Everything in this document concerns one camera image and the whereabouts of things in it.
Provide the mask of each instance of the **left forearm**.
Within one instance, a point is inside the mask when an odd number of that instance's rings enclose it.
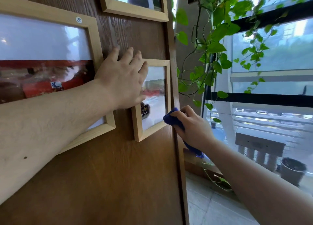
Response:
[[[82,86],[0,104],[0,204],[60,150],[113,110],[105,88]]]

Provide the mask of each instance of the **gray plant pot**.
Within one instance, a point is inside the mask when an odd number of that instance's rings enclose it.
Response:
[[[299,183],[306,172],[306,165],[295,159],[284,157],[281,160],[280,177],[289,183],[299,186]]]

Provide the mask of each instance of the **cleaning cloth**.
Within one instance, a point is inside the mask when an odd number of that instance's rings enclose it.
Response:
[[[174,108],[171,112],[169,112],[168,114],[164,115],[164,117],[163,117],[164,122],[165,122],[166,124],[171,125],[171,126],[173,126],[173,125],[178,125],[178,127],[180,127],[182,130],[185,131],[185,127],[184,127],[184,125],[182,124],[182,122],[181,122],[177,117],[170,115],[170,114],[171,114],[172,112],[174,112],[174,111],[178,111],[178,108]],[[186,145],[186,147],[187,147],[190,151],[194,152],[197,157],[203,158],[203,153],[202,153],[200,150],[198,150],[198,149],[196,149],[196,148],[190,146],[190,145],[187,144],[185,141],[184,141],[184,144]]]

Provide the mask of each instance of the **round white sticker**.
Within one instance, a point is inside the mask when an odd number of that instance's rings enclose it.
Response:
[[[81,20],[81,18],[80,17],[76,17],[76,21],[77,21],[77,23],[83,23],[83,21]]]

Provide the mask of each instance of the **picture frame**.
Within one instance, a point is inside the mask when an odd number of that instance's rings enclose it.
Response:
[[[0,14],[82,28],[85,30],[88,38],[89,51],[95,72],[104,61],[98,25],[96,18],[94,17],[81,15],[27,0],[0,0]],[[66,147],[64,147],[60,153],[113,129],[115,129],[115,120],[113,112],[110,112],[104,116],[104,124],[82,133]]]
[[[171,79],[170,79],[170,61],[169,60],[156,60],[156,59],[144,59],[144,61],[147,61],[149,67],[164,67],[164,73],[165,73],[165,106],[166,106],[166,112],[171,111]],[[141,105],[138,104],[131,108],[132,112],[132,119],[133,119],[133,126],[134,126],[134,136],[135,141],[140,142],[147,138],[148,136],[154,134],[156,131],[160,130],[161,128],[166,126],[166,123],[162,120],[157,124],[154,124],[153,126],[149,127],[146,130],[143,130],[143,124],[142,124],[142,109]]]
[[[149,9],[138,5],[133,5],[119,0],[100,0],[101,7],[104,12],[130,17],[137,17],[147,20],[167,22],[167,2],[161,1],[161,11]]]

